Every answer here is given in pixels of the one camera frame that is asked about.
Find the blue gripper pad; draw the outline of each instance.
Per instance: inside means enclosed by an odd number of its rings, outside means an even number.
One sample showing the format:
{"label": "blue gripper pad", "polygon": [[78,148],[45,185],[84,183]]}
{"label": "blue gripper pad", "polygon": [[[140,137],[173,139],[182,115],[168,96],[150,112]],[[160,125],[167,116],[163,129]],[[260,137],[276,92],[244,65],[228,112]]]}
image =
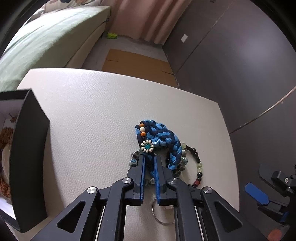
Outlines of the blue gripper pad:
{"label": "blue gripper pad", "polygon": [[157,199],[157,203],[160,203],[160,187],[159,187],[159,176],[158,176],[158,169],[157,169],[157,160],[156,160],[156,156],[154,156],[154,170],[155,170],[155,192],[156,192],[156,199]]}
{"label": "blue gripper pad", "polygon": [[142,175],[141,175],[141,185],[140,185],[140,200],[141,203],[143,203],[144,199],[144,182],[145,182],[145,170],[146,170],[146,159],[143,157],[143,163],[142,163]]}
{"label": "blue gripper pad", "polygon": [[258,187],[256,187],[252,183],[248,183],[244,187],[244,190],[261,205],[267,205],[269,203],[267,194],[262,192]]}

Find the bed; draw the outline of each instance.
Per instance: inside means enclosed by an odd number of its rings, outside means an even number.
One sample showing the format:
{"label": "bed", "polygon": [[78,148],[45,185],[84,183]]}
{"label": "bed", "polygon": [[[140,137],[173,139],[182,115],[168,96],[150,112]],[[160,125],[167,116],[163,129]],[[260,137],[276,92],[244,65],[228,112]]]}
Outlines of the bed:
{"label": "bed", "polygon": [[81,68],[109,17],[109,6],[77,6],[22,26],[0,59],[0,91],[15,90],[32,68]]}

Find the cardboard box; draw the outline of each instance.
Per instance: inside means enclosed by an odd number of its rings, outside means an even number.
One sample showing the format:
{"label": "cardboard box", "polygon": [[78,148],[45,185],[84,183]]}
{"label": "cardboard box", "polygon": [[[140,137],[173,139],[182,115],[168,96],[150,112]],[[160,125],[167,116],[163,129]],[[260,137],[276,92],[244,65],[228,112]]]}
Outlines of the cardboard box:
{"label": "cardboard box", "polygon": [[13,128],[9,158],[4,159],[11,199],[0,195],[0,215],[24,233],[47,218],[43,155],[49,120],[32,90],[8,91],[0,92],[0,126]]}
{"label": "cardboard box", "polygon": [[178,87],[169,63],[122,50],[109,50],[102,71]]}

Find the brown fluffy toy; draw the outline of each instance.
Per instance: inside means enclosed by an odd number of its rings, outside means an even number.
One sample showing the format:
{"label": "brown fluffy toy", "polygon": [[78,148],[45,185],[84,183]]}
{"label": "brown fluffy toy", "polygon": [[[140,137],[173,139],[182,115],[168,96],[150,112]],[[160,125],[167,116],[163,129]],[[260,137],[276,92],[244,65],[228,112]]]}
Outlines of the brown fluffy toy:
{"label": "brown fluffy toy", "polygon": [[2,129],[0,133],[0,149],[3,150],[3,148],[11,143],[11,137],[13,134],[13,129],[11,127],[5,127]]}
{"label": "brown fluffy toy", "polygon": [[[0,133],[0,149],[3,150],[6,145],[11,144],[11,138],[13,129],[11,127],[5,127]],[[0,177],[0,192],[3,196],[10,199],[10,188],[9,185],[4,181],[3,177]]]}

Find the white leather table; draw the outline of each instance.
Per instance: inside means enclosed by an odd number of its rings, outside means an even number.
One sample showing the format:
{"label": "white leather table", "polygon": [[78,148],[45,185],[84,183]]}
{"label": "white leather table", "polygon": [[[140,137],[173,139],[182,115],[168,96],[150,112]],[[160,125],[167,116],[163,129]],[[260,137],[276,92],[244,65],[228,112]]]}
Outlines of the white leather table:
{"label": "white leather table", "polygon": [[[50,119],[44,155],[49,217],[25,234],[13,230],[19,240],[30,240],[86,188],[105,188],[125,177],[131,153],[139,148],[134,127],[143,119],[164,123],[181,142],[196,148],[203,163],[199,187],[214,188],[239,210],[233,150],[217,103],[147,80],[83,69],[30,70],[18,87],[28,88]],[[196,163],[187,157],[180,178],[192,184]],[[175,240],[174,225],[154,220],[153,197],[149,187],[142,206],[127,207],[125,240]],[[172,210],[163,207],[156,213],[162,221],[172,218]]]}

